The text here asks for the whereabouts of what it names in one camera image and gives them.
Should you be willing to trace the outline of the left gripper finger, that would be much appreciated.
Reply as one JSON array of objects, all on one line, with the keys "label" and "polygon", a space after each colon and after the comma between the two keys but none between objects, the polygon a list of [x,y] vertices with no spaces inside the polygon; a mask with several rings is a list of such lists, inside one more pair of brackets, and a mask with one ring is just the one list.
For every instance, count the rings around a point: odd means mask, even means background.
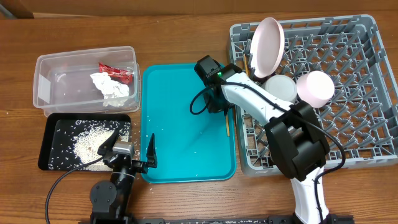
[{"label": "left gripper finger", "polygon": [[155,134],[152,133],[149,141],[149,145],[147,147],[147,166],[150,168],[156,168],[157,167],[157,155],[155,151]]},{"label": "left gripper finger", "polygon": [[105,156],[108,151],[112,151],[112,148],[118,139],[119,131],[115,130],[112,135],[110,135],[110,137],[99,146],[97,153],[101,156]]}]

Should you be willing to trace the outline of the white rice pile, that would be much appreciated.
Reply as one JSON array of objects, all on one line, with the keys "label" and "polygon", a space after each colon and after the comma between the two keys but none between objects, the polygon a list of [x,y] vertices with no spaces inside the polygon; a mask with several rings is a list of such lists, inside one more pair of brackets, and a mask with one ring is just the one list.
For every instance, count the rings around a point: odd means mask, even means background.
[{"label": "white rice pile", "polygon": [[71,170],[100,158],[99,146],[118,130],[122,141],[128,141],[128,121],[61,119],[55,125],[50,147],[49,170]]}]

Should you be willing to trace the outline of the white napkin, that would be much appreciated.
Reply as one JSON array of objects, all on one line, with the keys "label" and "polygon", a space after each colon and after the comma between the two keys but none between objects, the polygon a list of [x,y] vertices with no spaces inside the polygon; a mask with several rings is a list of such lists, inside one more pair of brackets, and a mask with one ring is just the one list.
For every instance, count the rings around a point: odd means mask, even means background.
[{"label": "white napkin", "polygon": [[95,87],[103,94],[104,99],[129,96],[129,87],[126,84],[112,80],[106,72],[93,73],[90,77]]}]

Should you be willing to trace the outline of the wooden chopstick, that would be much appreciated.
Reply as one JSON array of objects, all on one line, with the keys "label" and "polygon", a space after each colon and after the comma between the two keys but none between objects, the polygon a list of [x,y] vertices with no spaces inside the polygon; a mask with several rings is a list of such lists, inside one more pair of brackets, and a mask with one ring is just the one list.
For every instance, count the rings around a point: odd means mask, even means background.
[{"label": "wooden chopstick", "polygon": [[226,119],[226,134],[227,137],[230,137],[228,112],[226,113],[225,119]]},{"label": "wooden chopstick", "polygon": [[247,61],[246,54],[243,54],[243,61],[244,61],[244,69],[245,69],[246,75],[249,76],[248,61]]}]

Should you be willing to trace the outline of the grey bowl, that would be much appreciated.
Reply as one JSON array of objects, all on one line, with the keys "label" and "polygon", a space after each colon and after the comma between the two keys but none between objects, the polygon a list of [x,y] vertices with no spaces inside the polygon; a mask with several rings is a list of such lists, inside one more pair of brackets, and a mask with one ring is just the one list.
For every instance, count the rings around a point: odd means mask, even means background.
[{"label": "grey bowl", "polygon": [[296,83],[288,76],[274,75],[262,84],[262,87],[281,100],[295,103],[297,99]]}]

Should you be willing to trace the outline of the red snack wrapper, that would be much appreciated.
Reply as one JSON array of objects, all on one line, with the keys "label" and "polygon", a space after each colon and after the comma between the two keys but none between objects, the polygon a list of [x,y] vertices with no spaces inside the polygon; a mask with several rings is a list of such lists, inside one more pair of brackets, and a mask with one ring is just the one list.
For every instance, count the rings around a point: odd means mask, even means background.
[{"label": "red snack wrapper", "polygon": [[131,84],[133,81],[133,73],[128,70],[113,68],[103,63],[99,63],[99,71],[107,73],[111,78],[117,79],[123,84]]}]

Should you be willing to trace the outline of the white round plate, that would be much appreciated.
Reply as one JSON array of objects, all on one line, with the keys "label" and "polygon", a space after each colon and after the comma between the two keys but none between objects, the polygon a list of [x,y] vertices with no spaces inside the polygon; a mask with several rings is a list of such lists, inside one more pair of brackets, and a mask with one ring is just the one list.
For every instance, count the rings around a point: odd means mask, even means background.
[{"label": "white round plate", "polygon": [[249,51],[254,76],[265,78],[276,71],[284,53],[284,38],[283,28],[274,18],[267,17],[259,23]]}]

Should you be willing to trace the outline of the pink shallow bowl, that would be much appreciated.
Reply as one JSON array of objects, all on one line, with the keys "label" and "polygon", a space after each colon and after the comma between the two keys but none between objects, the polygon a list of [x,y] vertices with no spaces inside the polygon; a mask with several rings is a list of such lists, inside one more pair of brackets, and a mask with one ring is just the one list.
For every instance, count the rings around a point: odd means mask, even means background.
[{"label": "pink shallow bowl", "polygon": [[335,86],[326,73],[312,71],[297,80],[297,93],[301,100],[313,108],[321,108],[334,95]]}]

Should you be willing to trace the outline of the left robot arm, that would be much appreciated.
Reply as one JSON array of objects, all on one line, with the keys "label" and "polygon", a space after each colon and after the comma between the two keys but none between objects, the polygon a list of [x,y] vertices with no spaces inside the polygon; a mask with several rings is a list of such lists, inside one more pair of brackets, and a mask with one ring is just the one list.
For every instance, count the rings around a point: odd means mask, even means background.
[{"label": "left robot arm", "polygon": [[127,205],[136,174],[146,174],[157,167],[155,135],[150,137],[145,161],[134,159],[133,144],[120,140],[118,131],[100,145],[98,154],[112,173],[109,180],[97,182],[91,188],[90,223],[137,223],[134,215],[128,214]]}]

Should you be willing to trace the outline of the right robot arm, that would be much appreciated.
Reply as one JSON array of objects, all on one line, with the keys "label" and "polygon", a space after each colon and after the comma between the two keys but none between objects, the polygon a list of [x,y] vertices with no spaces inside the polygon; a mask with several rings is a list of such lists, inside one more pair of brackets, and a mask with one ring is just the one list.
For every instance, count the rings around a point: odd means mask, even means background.
[{"label": "right robot arm", "polygon": [[278,99],[235,64],[224,67],[209,55],[194,70],[205,85],[205,110],[226,114],[240,106],[263,126],[273,164],[292,183],[294,223],[333,223],[321,177],[330,148],[313,108]]}]

